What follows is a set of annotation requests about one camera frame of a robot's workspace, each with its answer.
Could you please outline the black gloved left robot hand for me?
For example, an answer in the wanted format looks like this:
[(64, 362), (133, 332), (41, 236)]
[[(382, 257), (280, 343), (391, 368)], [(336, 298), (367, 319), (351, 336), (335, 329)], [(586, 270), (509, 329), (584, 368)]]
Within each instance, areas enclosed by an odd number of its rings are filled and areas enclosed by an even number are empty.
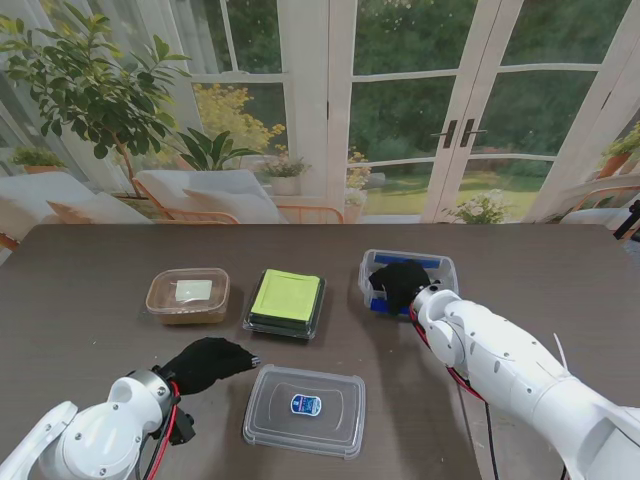
[(240, 345), (224, 338), (204, 337), (185, 347), (157, 370), (157, 374), (178, 387), (181, 395), (195, 395), (216, 381), (249, 371), (260, 359)]

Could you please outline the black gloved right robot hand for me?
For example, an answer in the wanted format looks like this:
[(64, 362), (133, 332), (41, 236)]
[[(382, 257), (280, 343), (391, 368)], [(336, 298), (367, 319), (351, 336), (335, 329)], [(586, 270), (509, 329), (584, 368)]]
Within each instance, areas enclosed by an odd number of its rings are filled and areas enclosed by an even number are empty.
[(373, 272), (368, 278), (373, 289), (384, 292), (383, 313), (399, 315), (405, 312), (416, 296), (431, 285), (428, 273), (414, 260), (395, 262)]

